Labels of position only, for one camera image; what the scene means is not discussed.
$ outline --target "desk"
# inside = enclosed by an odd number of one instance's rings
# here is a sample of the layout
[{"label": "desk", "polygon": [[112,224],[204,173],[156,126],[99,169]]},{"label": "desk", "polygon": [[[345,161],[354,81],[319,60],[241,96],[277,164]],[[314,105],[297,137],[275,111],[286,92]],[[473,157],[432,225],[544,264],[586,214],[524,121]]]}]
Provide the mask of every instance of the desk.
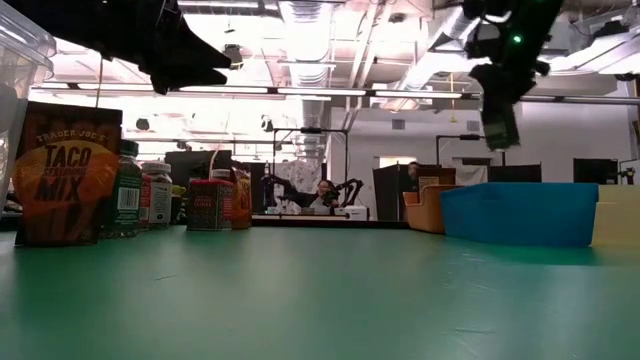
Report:
[{"label": "desk", "polygon": [[0,234],[0,359],[637,359],[640,250],[408,230]]}]

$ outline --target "white wall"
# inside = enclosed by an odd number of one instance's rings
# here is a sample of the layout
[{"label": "white wall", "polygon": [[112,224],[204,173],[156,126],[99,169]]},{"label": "white wall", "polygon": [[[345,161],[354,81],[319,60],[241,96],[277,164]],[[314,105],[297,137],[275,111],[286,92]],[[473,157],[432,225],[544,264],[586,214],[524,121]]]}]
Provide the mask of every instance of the white wall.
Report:
[{"label": "white wall", "polygon": [[[610,96],[626,96],[621,89]],[[510,149],[508,165],[542,163],[542,179],[546,182],[573,181],[574,158],[610,158],[629,160],[631,143],[626,106],[576,104],[521,104],[516,108],[521,146]],[[381,136],[352,134],[349,137],[349,177],[365,182],[360,200],[369,206],[375,218],[375,193],[372,169],[376,156],[412,156],[419,162],[435,164],[435,133],[420,137],[411,133],[389,131]],[[329,148],[329,175],[335,182],[344,179],[344,149],[332,139]],[[453,157],[494,157],[484,142],[441,141],[441,159]]]}]

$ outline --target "blue plastic bin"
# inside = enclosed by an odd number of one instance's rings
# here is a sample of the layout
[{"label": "blue plastic bin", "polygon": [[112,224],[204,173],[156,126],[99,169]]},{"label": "blue plastic bin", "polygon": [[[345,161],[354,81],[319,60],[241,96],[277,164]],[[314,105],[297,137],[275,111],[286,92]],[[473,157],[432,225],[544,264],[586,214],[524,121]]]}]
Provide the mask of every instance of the blue plastic bin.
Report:
[{"label": "blue plastic bin", "polygon": [[448,236],[490,244],[591,244],[598,185],[486,183],[441,194]]}]

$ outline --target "ceiling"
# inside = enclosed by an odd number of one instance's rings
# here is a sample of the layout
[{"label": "ceiling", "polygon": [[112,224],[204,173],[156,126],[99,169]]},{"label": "ceiling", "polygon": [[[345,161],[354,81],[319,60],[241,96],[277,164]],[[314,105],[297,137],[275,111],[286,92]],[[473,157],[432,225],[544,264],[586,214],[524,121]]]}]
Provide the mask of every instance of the ceiling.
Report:
[{"label": "ceiling", "polygon": [[[185,19],[193,32],[217,49],[225,44],[239,44],[244,59],[244,67],[239,71],[223,70],[228,76],[229,85],[251,86],[290,86],[292,65],[287,50],[291,48],[287,27],[279,18],[269,16],[241,16],[233,11],[217,13],[202,11],[206,9],[208,0],[183,1],[184,4],[199,5],[199,14],[185,15]],[[431,0],[395,0],[379,7],[375,21],[371,27],[371,36],[367,41],[367,14],[371,14],[372,2],[369,0],[350,0],[335,8],[332,18],[332,34],[330,52],[327,62],[332,70],[329,75],[330,87],[371,87],[375,84],[390,84],[399,81],[410,67],[427,51],[427,42],[433,36],[448,11],[435,11],[445,0],[435,3]],[[233,1],[208,1],[210,4],[233,4]],[[565,1],[565,10],[559,21],[576,16],[591,17],[609,11],[628,7],[630,1],[582,0]],[[298,46],[315,46],[314,39]],[[367,59],[372,60],[370,69],[366,70]],[[479,91],[479,86],[468,76],[466,70],[451,68],[450,58],[441,57],[438,66],[450,69],[445,76],[437,73],[428,85],[440,91]],[[50,82],[61,83],[97,83],[104,84],[148,84],[149,77],[137,70],[136,66],[125,61],[114,59],[104,61],[101,70],[101,59],[98,53],[87,50],[64,40],[58,40],[58,55],[53,59],[55,77]],[[611,75],[584,74],[565,72],[565,76],[550,76],[538,79],[535,93],[545,94],[594,94],[604,95],[616,88]],[[55,89],[35,89],[32,99],[78,105],[95,105],[92,94],[69,94]],[[264,116],[274,121],[276,126],[293,126],[296,117],[300,116],[300,101],[265,99],[248,100],[242,97],[220,98],[165,98],[151,93],[143,97],[128,97],[115,92],[104,91],[100,105],[121,108],[125,111],[126,136],[129,137],[165,137],[189,138],[204,136],[220,138],[228,135],[234,138],[255,138],[268,140],[271,135],[264,133],[260,125]],[[340,119],[344,117],[344,99],[333,99],[331,106],[336,108],[332,115]],[[451,108],[450,100],[434,100],[434,109]],[[477,104],[458,102],[456,109],[475,109]],[[356,118],[353,130],[363,127],[379,133],[389,134],[386,128],[362,122],[361,119],[371,114],[382,114],[376,118],[393,117],[393,113],[385,110],[363,109]],[[433,111],[403,114],[403,118],[415,119],[422,123],[444,124],[451,131],[462,127],[461,123],[450,121],[451,115],[434,115]],[[139,118],[154,119],[155,132],[141,134],[135,129]]]}]

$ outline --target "green tabletop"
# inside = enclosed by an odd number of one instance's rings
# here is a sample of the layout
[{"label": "green tabletop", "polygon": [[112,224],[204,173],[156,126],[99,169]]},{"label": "green tabletop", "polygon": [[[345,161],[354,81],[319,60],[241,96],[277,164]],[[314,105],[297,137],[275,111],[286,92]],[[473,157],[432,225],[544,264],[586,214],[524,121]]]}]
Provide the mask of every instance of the green tabletop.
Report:
[{"label": "green tabletop", "polygon": [[640,358],[640,249],[405,230],[150,232],[14,249],[0,359]]}]

